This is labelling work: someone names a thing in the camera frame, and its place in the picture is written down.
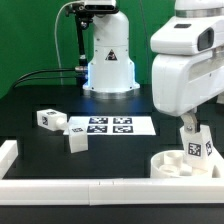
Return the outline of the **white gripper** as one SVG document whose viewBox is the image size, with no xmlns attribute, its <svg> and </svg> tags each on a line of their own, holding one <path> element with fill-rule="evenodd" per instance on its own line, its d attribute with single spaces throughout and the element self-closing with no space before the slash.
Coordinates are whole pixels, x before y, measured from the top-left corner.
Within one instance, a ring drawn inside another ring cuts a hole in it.
<svg viewBox="0 0 224 224">
<path fill-rule="evenodd" d="M 153 103 L 158 111 L 181 116 L 184 130 L 200 131 L 197 106 L 224 92 L 224 46 L 192 56 L 158 54 L 152 65 Z"/>
</svg>

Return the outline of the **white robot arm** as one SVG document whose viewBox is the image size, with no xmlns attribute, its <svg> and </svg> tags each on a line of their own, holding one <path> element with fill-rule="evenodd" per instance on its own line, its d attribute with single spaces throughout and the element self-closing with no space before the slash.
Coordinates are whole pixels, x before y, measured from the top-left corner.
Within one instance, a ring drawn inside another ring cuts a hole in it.
<svg viewBox="0 0 224 224">
<path fill-rule="evenodd" d="M 128 20 L 109 14 L 108 0 L 88 0 L 94 14 L 94 56 L 84 91 L 106 98 L 139 88 L 129 58 Z M 152 96 L 156 109 L 181 117 L 188 133 L 200 126 L 197 106 L 224 92 L 224 0 L 176 0 L 175 15 L 156 31 L 150 47 Z"/>
</svg>

